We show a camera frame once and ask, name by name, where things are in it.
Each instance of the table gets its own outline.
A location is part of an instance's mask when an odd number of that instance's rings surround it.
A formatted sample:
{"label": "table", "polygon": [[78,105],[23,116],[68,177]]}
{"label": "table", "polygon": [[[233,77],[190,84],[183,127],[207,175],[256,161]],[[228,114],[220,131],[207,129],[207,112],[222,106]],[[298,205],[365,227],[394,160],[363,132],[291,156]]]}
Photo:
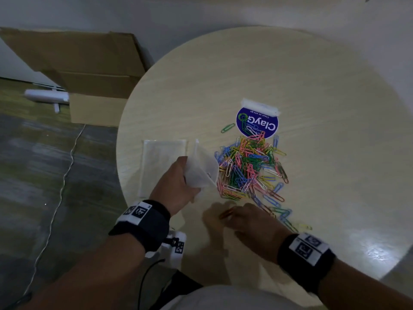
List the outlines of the table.
{"label": "table", "polygon": [[[412,245],[413,122],[393,89],[344,46],[275,27],[242,27],[188,41],[133,90],[118,131],[119,180],[136,199],[142,140],[196,138],[211,153],[230,145],[242,98],[280,109],[279,148],[290,184],[280,194],[292,221],[313,227],[342,260],[375,278]],[[204,285],[239,284],[308,296],[280,269],[224,229],[216,190],[183,209],[182,271]]]}

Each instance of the round blue sticker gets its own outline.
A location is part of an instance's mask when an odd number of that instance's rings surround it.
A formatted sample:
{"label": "round blue sticker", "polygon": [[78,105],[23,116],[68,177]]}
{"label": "round blue sticker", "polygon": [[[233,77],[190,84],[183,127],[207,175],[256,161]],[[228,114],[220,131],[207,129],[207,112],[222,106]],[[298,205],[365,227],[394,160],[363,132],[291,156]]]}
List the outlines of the round blue sticker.
{"label": "round blue sticker", "polygon": [[278,128],[278,117],[268,116],[246,108],[240,109],[236,118],[237,126],[243,135],[265,132],[265,138],[275,134]]}

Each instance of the cardboard box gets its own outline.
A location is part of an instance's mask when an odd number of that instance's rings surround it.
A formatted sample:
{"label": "cardboard box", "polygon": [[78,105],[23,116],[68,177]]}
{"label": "cardboard box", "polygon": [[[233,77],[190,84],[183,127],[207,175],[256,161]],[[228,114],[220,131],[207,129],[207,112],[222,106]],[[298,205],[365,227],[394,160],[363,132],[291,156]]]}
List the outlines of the cardboard box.
{"label": "cardboard box", "polygon": [[73,123],[118,126],[145,73],[132,34],[1,28],[0,37],[34,71],[69,92]]}

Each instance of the floor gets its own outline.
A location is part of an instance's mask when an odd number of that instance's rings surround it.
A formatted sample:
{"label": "floor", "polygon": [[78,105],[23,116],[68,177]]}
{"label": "floor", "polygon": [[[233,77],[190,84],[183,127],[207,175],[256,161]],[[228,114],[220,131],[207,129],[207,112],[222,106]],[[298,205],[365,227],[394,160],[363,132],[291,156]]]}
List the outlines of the floor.
{"label": "floor", "polygon": [[[0,308],[21,297],[28,285],[59,203],[70,149],[83,127],[70,123],[66,106],[55,114],[50,104],[26,100],[26,88],[33,86],[0,79]],[[86,126],[80,137],[34,291],[98,246],[126,207],[116,171],[116,134],[116,128]],[[145,261],[142,271],[150,263]],[[172,274],[159,266],[149,273],[142,310],[156,300]],[[140,281],[141,276],[131,287],[131,308]],[[382,281],[413,297],[413,249]]]}

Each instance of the white wall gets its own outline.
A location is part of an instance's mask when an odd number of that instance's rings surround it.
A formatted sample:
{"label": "white wall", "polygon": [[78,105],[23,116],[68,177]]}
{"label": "white wall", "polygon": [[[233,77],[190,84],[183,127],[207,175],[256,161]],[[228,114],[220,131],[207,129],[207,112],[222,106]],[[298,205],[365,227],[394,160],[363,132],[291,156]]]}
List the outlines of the white wall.
{"label": "white wall", "polygon": [[[0,26],[131,32],[149,64],[196,36],[243,25],[302,29],[349,46],[413,111],[413,0],[0,0]],[[1,40],[0,76],[50,83]]]}

